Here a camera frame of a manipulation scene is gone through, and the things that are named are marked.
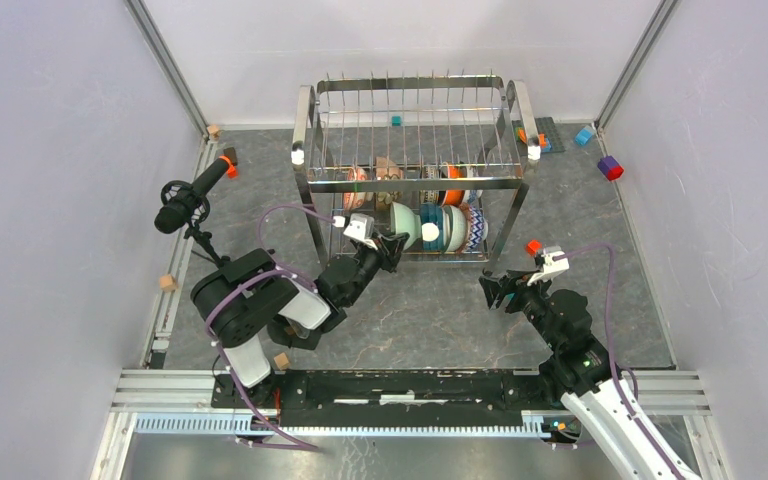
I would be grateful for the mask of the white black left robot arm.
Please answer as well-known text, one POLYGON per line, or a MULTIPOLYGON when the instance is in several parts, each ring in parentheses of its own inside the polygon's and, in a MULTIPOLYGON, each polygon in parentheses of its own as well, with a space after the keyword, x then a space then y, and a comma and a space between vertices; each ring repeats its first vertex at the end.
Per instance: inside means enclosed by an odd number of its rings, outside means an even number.
POLYGON ((235 392, 250 407, 266 405, 274 394, 272 366, 259 339, 272 324, 275 343, 293 341, 280 329, 298 325, 310 336, 304 349, 316 347, 333 330, 381 271, 393 272, 409 240, 407 233, 379 233, 351 243, 352 256, 333 256, 311 286, 280 268, 269 252, 258 248, 204 277, 190 299, 205 322, 220 356, 227 360, 237 383, 235 392))

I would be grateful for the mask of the pale green ceramic bowl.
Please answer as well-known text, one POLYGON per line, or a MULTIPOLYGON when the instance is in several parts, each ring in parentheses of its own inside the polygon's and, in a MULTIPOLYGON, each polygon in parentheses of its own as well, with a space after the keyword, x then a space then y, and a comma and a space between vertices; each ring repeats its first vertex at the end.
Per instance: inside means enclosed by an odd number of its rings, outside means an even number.
POLYGON ((393 202, 390 205, 390 226, 394 234, 408 235, 404 249, 411 248, 421 238, 421 221, 419 216, 407 205, 393 202))

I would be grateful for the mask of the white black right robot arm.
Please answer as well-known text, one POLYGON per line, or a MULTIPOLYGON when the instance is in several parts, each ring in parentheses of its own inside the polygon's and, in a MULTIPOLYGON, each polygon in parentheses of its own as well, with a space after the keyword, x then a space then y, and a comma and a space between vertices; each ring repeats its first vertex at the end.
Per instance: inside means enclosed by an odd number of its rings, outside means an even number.
POLYGON ((609 349, 593 334, 588 299, 550 289, 535 271, 483 275, 490 309, 522 314, 550 348, 538 368, 537 392, 551 408, 564 408, 590 434, 624 479, 698 479, 669 445, 623 379, 609 349))

